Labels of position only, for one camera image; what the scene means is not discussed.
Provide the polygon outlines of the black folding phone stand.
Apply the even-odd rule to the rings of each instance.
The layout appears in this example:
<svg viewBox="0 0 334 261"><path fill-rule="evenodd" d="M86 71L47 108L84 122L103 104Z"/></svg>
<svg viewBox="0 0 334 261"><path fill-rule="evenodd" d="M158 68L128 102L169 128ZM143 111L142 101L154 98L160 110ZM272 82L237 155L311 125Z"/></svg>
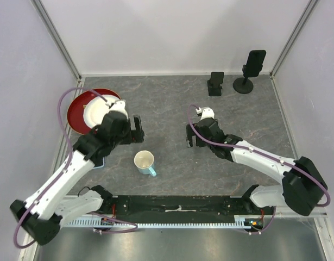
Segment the black folding phone stand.
<svg viewBox="0 0 334 261"><path fill-rule="evenodd" d="M222 95L222 84L224 72L211 72L210 79L207 81L208 94L211 97Z"/></svg>

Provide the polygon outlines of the black round-base phone holder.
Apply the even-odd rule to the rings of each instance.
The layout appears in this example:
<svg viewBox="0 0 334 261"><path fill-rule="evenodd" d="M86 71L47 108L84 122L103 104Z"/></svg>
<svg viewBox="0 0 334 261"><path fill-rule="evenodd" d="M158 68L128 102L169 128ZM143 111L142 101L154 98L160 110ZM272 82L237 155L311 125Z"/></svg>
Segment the black round-base phone holder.
<svg viewBox="0 0 334 261"><path fill-rule="evenodd" d="M249 94L253 91L254 88L252 81L249 80L249 78L251 77L249 67L247 65L243 65L242 72L243 77L237 78L233 82L232 86L233 89L240 94Z"/></svg>

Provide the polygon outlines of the black phone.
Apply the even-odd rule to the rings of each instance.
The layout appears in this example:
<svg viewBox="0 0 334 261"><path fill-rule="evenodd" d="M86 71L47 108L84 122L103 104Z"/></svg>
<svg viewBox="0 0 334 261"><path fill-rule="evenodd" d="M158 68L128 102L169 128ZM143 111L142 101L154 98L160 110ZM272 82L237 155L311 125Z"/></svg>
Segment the black phone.
<svg viewBox="0 0 334 261"><path fill-rule="evenodd" d="M243 72L246 78L257 77L260 74L266 54L266 50L252 50L249 52L245 71Z"/></svg>

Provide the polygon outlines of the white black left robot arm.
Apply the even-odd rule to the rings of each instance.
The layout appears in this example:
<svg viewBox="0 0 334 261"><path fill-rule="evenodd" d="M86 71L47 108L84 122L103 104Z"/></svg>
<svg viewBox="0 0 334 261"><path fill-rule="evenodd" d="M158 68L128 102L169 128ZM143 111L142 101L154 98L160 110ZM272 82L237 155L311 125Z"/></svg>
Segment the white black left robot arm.
<svg viewBox="0 0 334 261"><path fill-rule="evenodd" d="M15 200L10 210L17 221L14 236L23 228L39 245L48 244L64 225L89 213L108 213L112 194L97 185L85 195L64 202L63 198L95 164L117 145L142 143L144 131L140 116L133 121L121 111L105 114L102 123L82 135L68 157L51 178L26 200Z"/></svg>

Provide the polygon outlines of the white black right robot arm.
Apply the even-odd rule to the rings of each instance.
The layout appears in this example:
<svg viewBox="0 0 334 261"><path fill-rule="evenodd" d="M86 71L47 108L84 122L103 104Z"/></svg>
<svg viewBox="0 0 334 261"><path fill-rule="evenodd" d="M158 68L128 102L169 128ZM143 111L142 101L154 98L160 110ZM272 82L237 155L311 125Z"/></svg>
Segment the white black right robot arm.
<svg viewBox="0 0 334 261"><path fill-rule="evenodd" d="M274 179L277 185L252 185L243 195L242 209L248 214L269 206L288 206L292 211L308 216L325 196L330 203L322 176L312 160L285 158L258 149L242 138L224 134L217 120L206 118L187 124L189 147L208 147L218 158L251 167Z"/></svg>

